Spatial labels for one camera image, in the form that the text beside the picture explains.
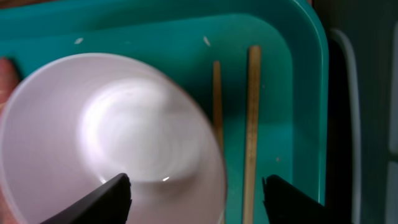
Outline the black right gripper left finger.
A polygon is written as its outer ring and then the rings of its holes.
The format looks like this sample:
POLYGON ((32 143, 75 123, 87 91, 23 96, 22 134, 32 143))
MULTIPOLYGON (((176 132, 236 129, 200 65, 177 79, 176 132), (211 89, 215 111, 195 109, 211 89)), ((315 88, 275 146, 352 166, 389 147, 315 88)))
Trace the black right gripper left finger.
POLYGON ((125 224, 131 202, 129 177, 120 173, 42 224, 125 224))

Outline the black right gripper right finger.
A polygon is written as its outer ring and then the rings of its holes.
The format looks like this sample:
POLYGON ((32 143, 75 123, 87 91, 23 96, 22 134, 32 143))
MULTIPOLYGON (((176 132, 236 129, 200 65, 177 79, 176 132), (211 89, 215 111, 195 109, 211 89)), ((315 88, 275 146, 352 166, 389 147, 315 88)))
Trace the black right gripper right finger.
POLYGON ((263 204, 270 224, 350 224, 278 175, 262 178, 263 204))

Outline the white bowl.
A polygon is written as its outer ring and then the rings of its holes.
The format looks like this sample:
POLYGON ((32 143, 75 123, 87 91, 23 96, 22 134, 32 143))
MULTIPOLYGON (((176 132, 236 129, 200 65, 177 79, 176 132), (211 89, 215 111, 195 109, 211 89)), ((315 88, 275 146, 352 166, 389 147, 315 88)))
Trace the white bowl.
POLYGON ((1 185, 21 223, 40 223, 123 173, 128 223, 219 223, 226 171, 213 128, 181 87, 114 54, 36 70, 1 115, 1 185))

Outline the orange carrot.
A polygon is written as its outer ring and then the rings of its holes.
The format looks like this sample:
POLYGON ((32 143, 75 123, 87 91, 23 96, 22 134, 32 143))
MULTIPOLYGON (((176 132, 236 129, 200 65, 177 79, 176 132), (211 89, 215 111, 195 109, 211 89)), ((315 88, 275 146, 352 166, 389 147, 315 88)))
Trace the orange carrot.
POLYGON ((12 92, 19 84, 19 75, 13 62, 5 57, 0 62, 0 104, 1 111, 4 109, 12 92))

